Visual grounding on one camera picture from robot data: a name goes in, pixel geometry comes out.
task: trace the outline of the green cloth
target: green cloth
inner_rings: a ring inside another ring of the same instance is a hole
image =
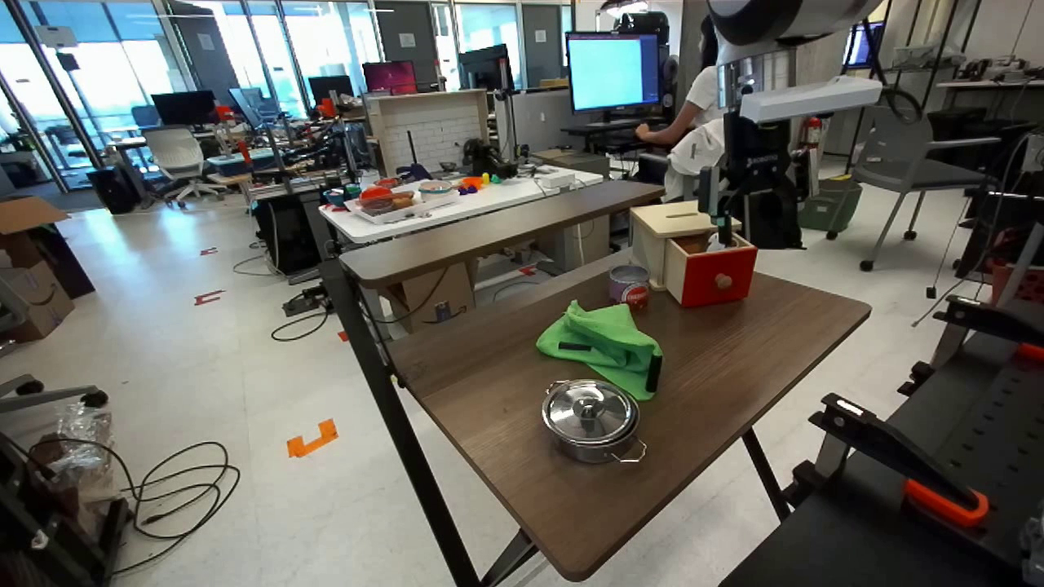
[[[660,378],[660,342],[647,337],[628,303],[584,310],[568,303],[563,315],[555,321],[539,338],[536,348],[563,360],[584,363],[635,400],[649,400]]]

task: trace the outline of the monitor screen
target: monitor screen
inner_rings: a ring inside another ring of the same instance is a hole
[[[413,93],[418,79],[407,63],[362,63],[370,93]]]
[[[510,46],[459,53],[459,87],[511,90]]]
[[[333,97],[336,103],[351,93],[351,79],[349,75],[315,75],[307,79],[307,87],[314,90],[314,103],[321,103],[324,97]]]
[[[259,129],[276,127],[282,122],[282,112],[265,97],[261,87],[232,87],[232,101]]]
[[[885,39],[885,23],[872,23],[872,39],[882,53],[882,39]],[[873,64],[873,46],[868,41],[868,30],[858,23],[853,26],[853,36],[848,36],[848,70],[872,70]]]
[[[152,93],[152,103],[166,127],[195,127],[215,122],[215,90]]]
[[[615,112],[660,103],[656,36],[568,36],[568,83],[574,112]]]

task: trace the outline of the trash can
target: trash can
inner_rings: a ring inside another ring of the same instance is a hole
[[[818,180],[818,196],[802,203],[798,221],[810,233],[824,233],[840,238],[858,208],[860,186],[853,177]]]
[[[120,166],[103,166],[87,174],[97,200],[103,203],[107,212],[114,214],[132,214],[140,196],[135,192],[127,174]]]

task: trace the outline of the white floor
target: white floor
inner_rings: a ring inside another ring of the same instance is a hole
[[[967,200],[933,192],[920,240],[906,243],[894,233],[879,270],[860,274],[858,259],[891,203],[891,192],[866,192],[858,220],[840,240],[807,233],[807,252],[765,252],[758,261],[765,274],[873,308],[873,315],[758,425],[782,484],[790,465],[818,448],[807,416],[824,391],[891,414],[899,404],[894,388],[918,360],[930,360],[941,338],[936,321],[909,324],[930,308],[923,286],[933,279]],[[127,220],[79,212],[63,221],[63,233],[97,292],[79,301],[50,338],[3,355],[0,378],[34,372],[51,388],[110,391],[114,441],[137,477],[166,454],[209,437],[222,441],[246,468],[232,502],[199,536],[158,565],[120,573],[116,584],[449,584],[351,348],[338,342],[338,324],[331,321],[294,346],[267,338],[285,324],[282,303],[298,286],[270,276],[265,261],[232,270],[261,252],[252,248],[253,221],[240,203],[203,203],[188,212],[146,208]],[[222,301],[195,308],[191,297],[206,291],[222,291]],[[476,566],[487,566],[517,526],[435,425],[413,404],[407,408],[459,536]],[[327,416],[336,420],[338,441],[307,461],[289,461],[287,437],[314,437]],[[0,427],[29,442],[51,420],[54,408],[37,408]],[[590,584],[718,584],[772,526],[747,454],[731,448]],[[158,548],[132,536],[120,565]],[[536,558],[510,584],[568,579]]]

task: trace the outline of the black table leg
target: black table leg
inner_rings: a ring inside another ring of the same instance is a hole
[[[445,492],[438,490],[438,479],[429,465],[429,458],[418,442],[418,433],[397,400],[397,391],[392,385],[392,360],[384,353],[384,342],[381,342],[381,331],[374,325],[374,315],[370,314],[364,301],[362,301],[362,286],[358,279],[351,276],[351,270],[344,267],[344,261],[336,259],[336,243],[331,238],[331,228],[324,221],[324,214],[315,212],[321,208],[321,200],[315,196],[305,196],[305,208],[307,208],[307,220],[309,220],[309,228],[314,228],[314,238],[315,238],[315,248],[321,248],[321,274],[324,274],[324,286],[327,286],[327,297],[333,301],[333,310],[351,342],[351,353],[358,360],[358,370],[370,381],[370,391],[381,412],[381,420],[392,433],[392,442],[397,451],[397,461],[404,463],[404,473],[422,499],[422,509],[429,514],[429,526],[435,530],[435,541],[455,573],[455,584],[459,587],[473,587],[480,584],[480,573],[464,548],[464,539],[455,526],[455,514],[445,502]]]
[[[495,565],[487,570],[484,584],[500,584],[510,573],[517,573],[539,548],[529,541],[524,530],[518,530],[510,548],[495,558]]]
[[[758,441],[755,427],[745,429],[745,448],[747,448],[747,454],[750,454],[750,461],[755,461],[755,468],[758,468],[758,477],[760,477],[760,485],[770,492],[770,502],[772,502],[772,509],[775,509],[775,514],[780,514],[780,521],[782,521],[782,518],[790,514],[790,504],[785,504],[785,496],[782,496],[782,490],[780,490],[780,484],[775,484],[775,477],[772,477],[770,461],[768,461],[765,451],[760,451],[760,441]]]

